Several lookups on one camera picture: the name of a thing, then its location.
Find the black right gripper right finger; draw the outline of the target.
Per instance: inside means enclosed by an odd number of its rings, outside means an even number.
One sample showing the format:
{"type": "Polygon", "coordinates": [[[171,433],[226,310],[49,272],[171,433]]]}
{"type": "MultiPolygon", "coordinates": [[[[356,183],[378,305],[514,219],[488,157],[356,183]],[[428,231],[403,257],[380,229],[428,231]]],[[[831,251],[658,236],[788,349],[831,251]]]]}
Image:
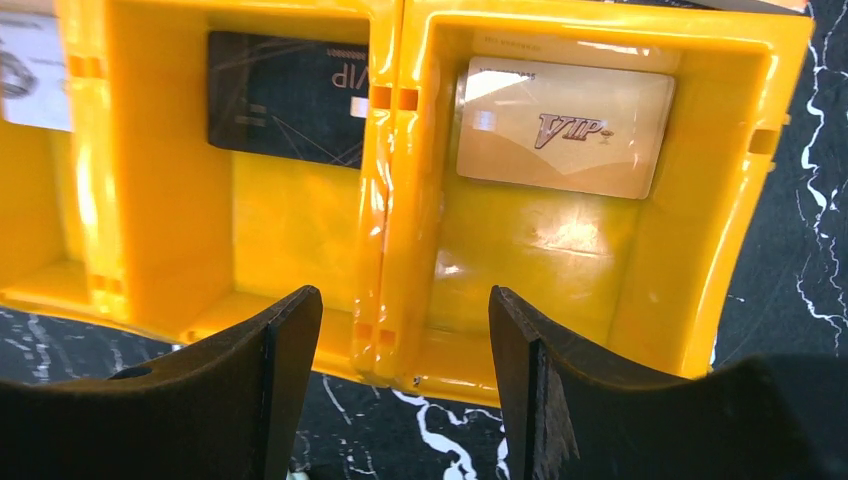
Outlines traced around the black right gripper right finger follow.
{"type": "Polygon", "coordinates": [[[491,350],[515,479],[843,479],[847,362],[753,356],[696,380],[631,361],[496,286],[491,350]]]}

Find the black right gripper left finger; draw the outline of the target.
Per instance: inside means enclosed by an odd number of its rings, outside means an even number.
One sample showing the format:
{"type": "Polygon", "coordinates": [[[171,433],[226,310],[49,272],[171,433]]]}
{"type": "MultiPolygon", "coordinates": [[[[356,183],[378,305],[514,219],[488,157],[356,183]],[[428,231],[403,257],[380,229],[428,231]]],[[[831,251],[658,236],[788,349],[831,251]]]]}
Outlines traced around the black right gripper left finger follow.
{"type": "Polygon", "coordinates": [[[106,379],[1,385],[5,479],[283,479],[323,305],[303,286],[106,379]]]}

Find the white silver card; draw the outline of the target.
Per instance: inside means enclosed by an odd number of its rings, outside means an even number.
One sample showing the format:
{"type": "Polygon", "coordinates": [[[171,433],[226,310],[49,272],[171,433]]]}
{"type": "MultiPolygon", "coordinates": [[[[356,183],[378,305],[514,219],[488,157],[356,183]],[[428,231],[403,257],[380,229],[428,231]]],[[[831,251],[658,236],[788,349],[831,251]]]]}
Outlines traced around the white silver card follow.
{"type": "Polygon", "coordinates": [[[71,130],[66,64],[54,17],[1,13],[1,104],[13,124],[71,130]]]}

